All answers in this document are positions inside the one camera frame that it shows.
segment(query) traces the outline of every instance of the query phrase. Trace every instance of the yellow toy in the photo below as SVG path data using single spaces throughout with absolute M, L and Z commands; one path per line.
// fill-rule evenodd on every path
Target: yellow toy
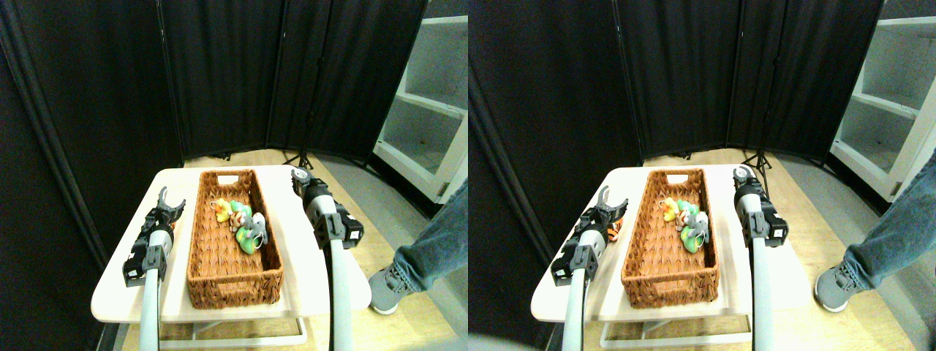
M 211 206 L 212 210 L 214 210 L 217 215 L 218 223 L 224 223 L 230 218 L 231 214 L 234 213 L 231 210 L 231 204 L 225 201 L 223 197 L 218 198 L 217 201 L 212 201 L 208 205 Z
M 680 210 L 680 206 L 676 204 L 676 201 L 672 197 L 667 197 L 666 200 L 660 202 L 663 202 L 663 220 L 672 222 L 676 219 L 676 213 Z

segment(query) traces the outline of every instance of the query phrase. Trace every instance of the toy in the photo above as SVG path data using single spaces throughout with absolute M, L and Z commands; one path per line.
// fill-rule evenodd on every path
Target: toy
M 229 202 L 225 201 L 223 197 L 218 198 L 217 201 L 212 201 L 208 204 L 214 210 L 217 215 L 218 223 L 224 223 L 227 219 L 230 218 L 231 214 L 234 212 L 231 210 L 231 205 Z
M 238 201 L 231 201 L 231 210 L 233 212 L 246 212 L 248 217 L 254 215 L 251 213 L 250 206 L 244 205 Z
M 680 205 L 678 205 L 672 197 L 667 197 L 665 200 L 660 202 L 663 202 L 663 220 L 672 222 L 674 219 L 676 219 L 676 213 L 679 211 Z
M 709 235 L 709 216 L 705 212 L 689 213 L 686 226 L 680 231 L 680 239 L 686 251 L 692 254 L 697 252 L 703 242 L 711 240 Z
M 266 244 L 268 240 L 267 220 L 263 214 L 255 213 L 253 217 L 244 218 L 244 224 L 234 234 L 234 239 L 247 255 L 253 255 L 256 249 Z
M 244 211 L 237 211 L 231 214 L 230 221 L 228 222 L 231 232 L 235 232 L 238 228 L 243 227 L 247 223 L 247 218 L 250 218 L 250 216 Z

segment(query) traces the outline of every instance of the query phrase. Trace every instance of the shoe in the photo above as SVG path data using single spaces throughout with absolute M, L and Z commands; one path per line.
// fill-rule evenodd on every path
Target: shoe
M 371 308 L 379 314 L 396 312 L 400 300 L 414 292 L 406 287 L 400 273 L 392 265 L 372 275 L 368 283 L 371 284 Z
M 865 289 L 858 286 L 845 269 L 844 262 L 822 273 L 812 288 L 816 301 L 827 311 L 834 313 L 844 310 L 845 306 L 848 306 L 848 299 L 862 291 Z

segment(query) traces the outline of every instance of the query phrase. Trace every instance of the wicker basket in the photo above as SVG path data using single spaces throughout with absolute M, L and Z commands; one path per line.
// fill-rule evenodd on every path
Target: wicker basket
M 231 184 L 219 184 L 218 176 L 238 176 Z M 267 244 L 253 255 L 245 254 L 227 222 L 218 223 L 210 202 L 223 197 L 250 205 L 267 218 Z M 186 281 L 192 306 L 199 310 L 274 303 L 280 299 L 283 261 L 270 225 L 266 203 L 252 169 L 209 170 L 201 173 L 198 203 L 192 229 Z
M 670 183 L 667 175 L 688 175 L 684 183 Z M 665 222 L 659 201 L 672 197 L 699 205 L 709 216 L 711 240 L 695 254 L 682 246 L 676 221 Z M 719 259 L 711 230 L 705 173 L 700 168 L 655 170 L 647 177 L 647 187 L 627 248 L 621 281 L 634 308 L 712 301 L 718 297 Z

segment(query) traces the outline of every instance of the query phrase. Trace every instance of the black curtain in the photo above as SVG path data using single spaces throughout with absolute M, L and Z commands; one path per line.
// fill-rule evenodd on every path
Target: black curtain
M 0 344 L 10 350 L 92 349 L 101 325 L 91 316 L 91 295 L 101 270 L 69 213 L 0 56 L 0 153 L 4 180 L 0 218 Z
M 742 4 L 744 36 L 739 43 L 725 145 L 757 149 L 768 110 L 786 2 L 746 0 Z
M 319 60 L 329 19 L 330 1 L 287 1 L 274 109 L 268 147 L 298 149 L 302 144 Z
M 184 158 L 261 149 L 270 117 L 283 2 L 159 4 Z
M 416 40 L 425 1 L 334 1 L 313 104 L 312 148 L 371 154 Z
M 787 1 L 767 147 L 821 159 L 848 106 L 882 2 Z
M 110 255 L 156 172 L 182 163 L 156 9 L 142 2 L 13 4 L 36 92 L 61 142 L 78 211 Z
M 614 11 L 472 2 L 469 16 L 468 329 L 541 345 L 536 283 L 607 173 L 640 162 Z
M 643 158 L 723 146 L 740 1 L 621 1 Z

